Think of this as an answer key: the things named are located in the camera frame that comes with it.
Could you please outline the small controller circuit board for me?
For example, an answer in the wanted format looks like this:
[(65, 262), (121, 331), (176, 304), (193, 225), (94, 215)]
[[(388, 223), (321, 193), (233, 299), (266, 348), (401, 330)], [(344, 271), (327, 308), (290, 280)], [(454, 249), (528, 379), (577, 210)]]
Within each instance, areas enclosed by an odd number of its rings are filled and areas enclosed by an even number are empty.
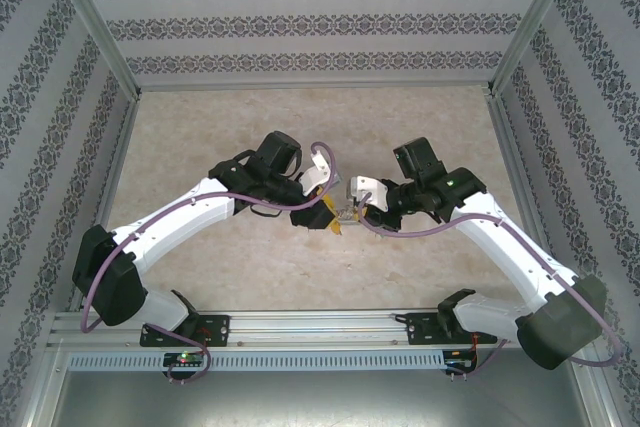
[(469, 374), (477, 366), (476, 350), (445, 350), (443, 352), (446, 370), (454, 374)]
[(184, 370), (186, 372), (196, 372), (202, 370), (206, 365), (206, 357), (201, 353), (173, 352), (165, 353), (163, 357), (163, 368), (168, 370)]

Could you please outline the grey sheet metal panel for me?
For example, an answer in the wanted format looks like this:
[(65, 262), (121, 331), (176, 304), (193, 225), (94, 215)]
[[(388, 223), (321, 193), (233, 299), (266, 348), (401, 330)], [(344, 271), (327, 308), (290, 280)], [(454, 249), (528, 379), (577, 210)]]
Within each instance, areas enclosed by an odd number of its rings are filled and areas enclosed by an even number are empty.
[(500, 364), (468, 381), (436, 371), (73, 372), (54, 427), (591, 427), (565, 373)]

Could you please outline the aluminium frame rail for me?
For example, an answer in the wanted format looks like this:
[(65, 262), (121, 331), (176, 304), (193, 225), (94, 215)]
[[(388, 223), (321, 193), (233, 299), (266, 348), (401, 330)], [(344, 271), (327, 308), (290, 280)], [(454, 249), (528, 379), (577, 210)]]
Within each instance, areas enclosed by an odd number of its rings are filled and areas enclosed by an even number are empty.
[(69, 354), (60, 347), (45, 350), (16, 427), (52, 427), (68, 362)]
[(492, 92), (490, 82), (479, 81), (320, 81), (320, 82), (240, 82), (212, 84), (161, 84), (139, 88), (141, 93), (245, 91), (245, 90), (300, 90), (300, 89), (365, 89), (365, 88), (445, 88), (479, 87), (483, 93)]
[(551, 254), (552, 249), (547, 242), (533, 191), (503, 103), (491, 92), (485, 94), (485, 99), (521, 217), (522, 228), (545, 252)]
[(90, 120), (89, 132), (82, 139), (69, 187), (69, 200), (65, 204), (70, 233), (65, 238), (65, 256), (60, 262), (59, 311), (74, 311), (80, 304), (72, 273), (81, 239), (86, 230), (96, 224), (105, 224), (109, 216), (122, 170), (127, 129), (135, 109), (136, 103), (127, 100), (124, 94), (103, 92), (97, 112)]
[(588, 427), (622, 427), (604, 369), (572, 364)]

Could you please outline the wide aluminium base rail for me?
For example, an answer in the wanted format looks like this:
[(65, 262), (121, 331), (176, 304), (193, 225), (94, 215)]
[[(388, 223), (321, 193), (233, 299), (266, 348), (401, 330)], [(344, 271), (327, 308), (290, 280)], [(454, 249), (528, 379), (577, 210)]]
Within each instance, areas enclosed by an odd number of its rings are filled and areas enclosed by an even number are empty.
[[(246, 350), (372, 350), (411, 347), (406, 326), (392, 310), (227, 311), (230, 351)], [(46, 347), (66, 351), (116, 351), (140, 347), (142, 324), (104, 324), (92, 332), (80, 330), (81, 314), (54, 316)]]

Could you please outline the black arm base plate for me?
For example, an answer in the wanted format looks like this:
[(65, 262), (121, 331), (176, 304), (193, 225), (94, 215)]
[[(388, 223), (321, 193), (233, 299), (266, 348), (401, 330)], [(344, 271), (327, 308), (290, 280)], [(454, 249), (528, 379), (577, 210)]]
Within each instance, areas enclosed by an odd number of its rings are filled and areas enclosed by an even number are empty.
[(464, 330), (453, 318), (442, 319), (437, 311), (396, 314), (394, 320), (405, 326), (410, 345), (494, 345), (498, 339), (490, 334)]
[[(174, 331), (181, 337), (195, 341), (206, 347), (226, 347), (230, 317), (227, 315), (189, 315)], [(143, 326), (139, 344), (142, 347), (179, 347), (188, 343), (170, 335), (161, 333), (148, 324)]]

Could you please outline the aluminium frame post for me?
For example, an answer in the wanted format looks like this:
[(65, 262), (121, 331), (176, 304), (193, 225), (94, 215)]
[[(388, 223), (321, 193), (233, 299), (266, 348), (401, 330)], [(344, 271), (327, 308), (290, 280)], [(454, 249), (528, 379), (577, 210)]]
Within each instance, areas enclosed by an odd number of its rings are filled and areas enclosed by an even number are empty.
[(487, 100), (495, 98), (505, 88), (552, 3), (553, 0), (532, 0), (492, 79), (484, 89)]
[(71, 1), (125, 95), (128, 99), (137, 101), (140, 87), (95, 2), (93, 0)]

